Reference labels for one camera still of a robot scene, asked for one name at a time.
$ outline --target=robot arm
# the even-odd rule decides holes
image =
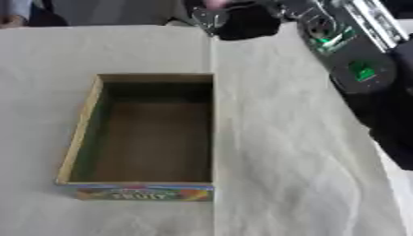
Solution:
[[[397,47],[409,42],[378,0],[237,1],[223,9],[192,9],[195,23],[222,40],[273,35],[282,21],[296,21],[309,49],[347,94],[392,85],[397,74],[393,53],[403,53]]]

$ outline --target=wrinkled cloth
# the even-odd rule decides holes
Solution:
[[[0,31],[1,235],[406,235],[364,129],[294,24]],[[214,203],[79,201],[53,185],[93,76],[215,74]]]

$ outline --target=cardboard box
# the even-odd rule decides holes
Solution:
[[[82,199],[210,201],[212,75],[98,76],[57,183]]]

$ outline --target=white tablecloth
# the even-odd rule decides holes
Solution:
[[[371,140],[288,25],[0,31],[0,235],[406,235]],[[53,185],[94,74],[216,74],[212,203],[79,201]]]

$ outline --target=green light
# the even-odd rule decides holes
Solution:
[[[322,43],[326,43],[326,42],[329,42],[330,40],[328,40],[328,39],[318,39],[318,41],[320,41]]]
[[[348,67],[359,82],[367,80],[376,74],[374,69],[365,62],[352,62]]]

